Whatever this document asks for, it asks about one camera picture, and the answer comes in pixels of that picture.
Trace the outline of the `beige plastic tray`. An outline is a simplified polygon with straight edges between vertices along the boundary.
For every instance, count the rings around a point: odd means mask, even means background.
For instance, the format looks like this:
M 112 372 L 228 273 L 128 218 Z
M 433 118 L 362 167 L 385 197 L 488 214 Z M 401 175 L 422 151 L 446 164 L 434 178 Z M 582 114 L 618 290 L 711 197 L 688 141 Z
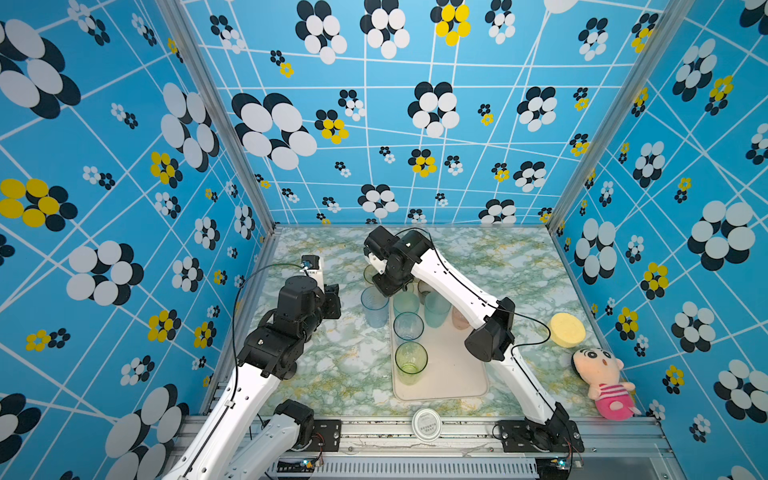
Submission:
M 464 345 L 470 328 L 459 331 L 453 327 L 451 310 L 439 328 L 431 328 L 425 322 L 424 304 L 418 314 L 424 321 L 424 333 L 416 341 L 427 350 L 429 361 L 421 379 L 414 385 L 404 385 L 396 377 L 395 351 L 398 344 L 393 333 L 393 301 L 389 306 L 389 333 L 391 339 L 391 365 L 393 391 L 396 398 L 405 402 L 429 402 L 446 399 L 480 397 L 489 389 L 485 364 L 472 356 Z

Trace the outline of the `yellow short glass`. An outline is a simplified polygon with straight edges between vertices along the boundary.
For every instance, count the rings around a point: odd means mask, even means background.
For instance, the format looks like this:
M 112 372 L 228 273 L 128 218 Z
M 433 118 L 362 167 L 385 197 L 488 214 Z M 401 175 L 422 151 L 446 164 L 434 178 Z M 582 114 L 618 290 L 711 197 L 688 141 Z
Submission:
M 363 271 L 363 278 L 364 278 L 366 283 L 368 283 L 370 285 L 373 285 L 374 284 L 374 277 L 377 274 L 378 274 L 378 271 L 377 271 L 377 269 L 375 267 L 373 267 L 371 265 L 367 265 L 364 268 L 364 271 Z

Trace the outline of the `blue short glass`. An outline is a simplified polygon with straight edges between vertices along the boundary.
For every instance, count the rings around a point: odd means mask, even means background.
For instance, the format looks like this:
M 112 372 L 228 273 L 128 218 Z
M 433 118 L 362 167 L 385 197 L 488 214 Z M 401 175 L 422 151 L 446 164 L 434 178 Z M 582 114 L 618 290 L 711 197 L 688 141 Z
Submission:
M 371 328 L 381 328 L 387 325 L 389 319 L 389 300 L 376 287 L 367 287 L 360 297 L 363 313 Z

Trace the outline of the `yellow sponge ball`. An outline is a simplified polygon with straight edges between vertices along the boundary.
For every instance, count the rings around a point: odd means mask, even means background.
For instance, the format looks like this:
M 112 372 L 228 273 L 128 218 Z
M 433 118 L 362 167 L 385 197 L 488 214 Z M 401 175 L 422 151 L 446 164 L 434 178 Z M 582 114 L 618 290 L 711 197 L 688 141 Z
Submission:
M 573 348 L 586 339 L 586 328 L 579 318 L 569 313 L 557 313 L 549 321 L 551 339 L 560 347 Z

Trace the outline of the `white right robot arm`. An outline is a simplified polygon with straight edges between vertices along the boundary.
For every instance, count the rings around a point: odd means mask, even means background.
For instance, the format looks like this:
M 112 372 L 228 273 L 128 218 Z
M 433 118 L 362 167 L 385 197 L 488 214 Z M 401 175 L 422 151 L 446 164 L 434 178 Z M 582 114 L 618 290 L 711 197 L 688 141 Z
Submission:
M 552 450 L 573 443 L 565 407 L 538 380 L 522 356 L 524 345 L 515 340 L 512 326 L 518 314 L 513 300 L 497 298 L 474 284 L 445 259 L 430 233 L 418 227 L 393 234 L 378 226 L 364 240 L 363 252 L 377 271 L 373 284 L 384 296 L 423 281 L 465 317 L 471 327 L 466 350 L 498 371 L 522 408 L 532 444 Z

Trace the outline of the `aluminium front rail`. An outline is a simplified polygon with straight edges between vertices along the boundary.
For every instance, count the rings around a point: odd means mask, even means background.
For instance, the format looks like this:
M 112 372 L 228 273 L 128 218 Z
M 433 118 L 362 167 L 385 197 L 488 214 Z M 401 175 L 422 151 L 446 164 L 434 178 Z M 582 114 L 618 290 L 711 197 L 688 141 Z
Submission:
M 344 417 L 330 438 L 337 450 L 320 454 L 312 471 L 289 463 L 287 452 L 266 479 L 681 479 L 682 468 L 651 418 L 575 420 L 581 453 L 506 451 L 495 417 L 445 417 L 434 440 L 417 438 L 408 417 Z

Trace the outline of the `teal glass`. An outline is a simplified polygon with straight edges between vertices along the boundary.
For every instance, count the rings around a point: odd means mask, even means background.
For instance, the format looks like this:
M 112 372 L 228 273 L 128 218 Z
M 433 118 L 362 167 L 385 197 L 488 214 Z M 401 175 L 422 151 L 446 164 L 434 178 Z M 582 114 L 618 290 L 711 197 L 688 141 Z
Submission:
M 393 314 L 397 317 L 404 313 L 417 314 L 420 309 L 419 297 L 410 291 L 401 291 L 392 297 Z

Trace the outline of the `pink dotted glass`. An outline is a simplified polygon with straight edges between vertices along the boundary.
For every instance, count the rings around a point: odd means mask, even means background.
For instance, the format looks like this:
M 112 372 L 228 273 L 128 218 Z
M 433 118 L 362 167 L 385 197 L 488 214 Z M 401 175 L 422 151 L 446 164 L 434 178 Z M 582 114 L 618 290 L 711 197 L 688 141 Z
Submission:
M 466 317 L 456 308 L 451 310 L 451 321 L 454 328 L 459 331 L 467 330 L 471 327 Z

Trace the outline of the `aluminium corner post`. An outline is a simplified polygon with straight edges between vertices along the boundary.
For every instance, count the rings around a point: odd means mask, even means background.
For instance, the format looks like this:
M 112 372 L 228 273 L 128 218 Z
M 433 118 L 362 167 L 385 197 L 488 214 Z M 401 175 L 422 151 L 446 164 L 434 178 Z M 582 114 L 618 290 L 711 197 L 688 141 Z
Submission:
M 189 74 L 209 111 L 217 134 L 229 154 L 235 173 L 252 202 L 261 226 L 265 230 L 265 235 L 269 238 L 274 233 L 275 221 L 268 209 L 266 200 L 259 191 L 255 174 L 228 118 L 223 100 L 204 61 L 203 51 L 195 42 L 192 24 L 186 18 L 183 6 L 179 1 L 159 0 L 157 5 L 170 33 L 182 50 Z
M 608 109 L 606 116 L 599 125 L 586 155 L 575 169 L 558 203 L 554 207 L 552 217 L 547 224 L 548 232 L 551 235 L 556 234 L 557 228 L 575 204 L 578 192 L 582 188 L 587 176 L 596 168 L 605 148 L 623 123 L 635 96 L 645 86 L 650 75 L 656 69 L 694 3 L 694 0 L 670 1 L 662 12 L 656 33 L 650 39 L 644 51 L 639 55 L 638 60 L 635 62 Z

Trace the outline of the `aluminium corner post right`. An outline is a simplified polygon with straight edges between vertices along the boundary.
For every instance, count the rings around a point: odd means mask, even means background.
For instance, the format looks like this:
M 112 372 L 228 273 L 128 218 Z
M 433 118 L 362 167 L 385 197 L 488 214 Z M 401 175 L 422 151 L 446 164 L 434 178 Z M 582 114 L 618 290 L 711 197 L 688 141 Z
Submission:
M 575 169 L 558 203 L 554 207 L 552 217 L 547 224 L 548 232 L 551 235 L 556 234 L 557 228 L 575 204 L 578 192 L 582 188 L 587 176 L 596 168 L 605 148 L 623 123 L 635 96 L 645 86 L 650 75 L 656 69 L 694 3 L 694 0 L 670 1 L 662 12 L 656 33 L 650 39 L 644 51 L 639 55 L 638 60 L 635 62 L 608 109 L 606 116 L 599 125 L 586 155 Z

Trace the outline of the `teal glass lowest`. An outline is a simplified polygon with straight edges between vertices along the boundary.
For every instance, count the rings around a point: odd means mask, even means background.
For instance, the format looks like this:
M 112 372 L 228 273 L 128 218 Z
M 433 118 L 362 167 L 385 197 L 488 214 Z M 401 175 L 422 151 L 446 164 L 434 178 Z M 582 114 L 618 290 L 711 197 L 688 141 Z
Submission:
M 431 328 L 439 328 L 452 308 L 451 303 L 436 291 L 428 293 L 424 302 L 425 322 Z

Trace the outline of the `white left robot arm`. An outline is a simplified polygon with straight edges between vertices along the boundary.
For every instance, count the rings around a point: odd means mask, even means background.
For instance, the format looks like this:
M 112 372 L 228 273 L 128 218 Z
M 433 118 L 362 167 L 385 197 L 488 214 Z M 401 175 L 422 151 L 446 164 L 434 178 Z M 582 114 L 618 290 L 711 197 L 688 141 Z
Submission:
M 320 287 L 294 276 L 279 291 L 277 307 L 246 338 L 233 378 L 166 479 L 261 479 L 279 458 L 311 442 L 314 410 L 293 400 L 276 407 L 246 447 L 241 442 L 283 380 L 293 377 L 305 344 L 325 319 L 341 316 L 339 286 Z

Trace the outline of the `small grey glass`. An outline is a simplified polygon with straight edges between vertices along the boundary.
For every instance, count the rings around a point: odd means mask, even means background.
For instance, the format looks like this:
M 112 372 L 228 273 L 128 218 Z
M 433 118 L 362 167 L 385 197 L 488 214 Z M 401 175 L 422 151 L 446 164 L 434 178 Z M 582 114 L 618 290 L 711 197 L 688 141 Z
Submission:
M 417 294 L 418 294 L 419 301 L 420 301 L 421 304 L 425 303 L 427 296 L 432 291 L 433 291 L 433 289 L 432 289 L 432 287 L 428 283 L 426 283 L 426 282 L 424 282 L 422 280 L 418 281 L 418 283 L 417 283 Z

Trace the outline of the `green short glass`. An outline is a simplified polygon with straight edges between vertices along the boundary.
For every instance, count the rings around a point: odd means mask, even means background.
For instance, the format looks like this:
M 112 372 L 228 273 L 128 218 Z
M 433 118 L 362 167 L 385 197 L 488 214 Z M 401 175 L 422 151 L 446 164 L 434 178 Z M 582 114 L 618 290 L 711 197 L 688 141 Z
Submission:
M 408 341 L 397 347 L 394 361 L 398 380 L 404 385 L 414 385 L 426 370 L 429 356 L 419 342 Z

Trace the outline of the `white round lid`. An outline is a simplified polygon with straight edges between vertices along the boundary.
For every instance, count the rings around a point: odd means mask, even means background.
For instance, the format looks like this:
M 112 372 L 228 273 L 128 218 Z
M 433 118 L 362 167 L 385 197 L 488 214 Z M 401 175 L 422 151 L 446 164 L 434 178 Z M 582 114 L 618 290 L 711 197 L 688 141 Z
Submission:
M 414 435 L 422 442 L 437 440 L 442 432 L 442 419 L 433 409 L 422 408 L 412 417 L 411 428 Z

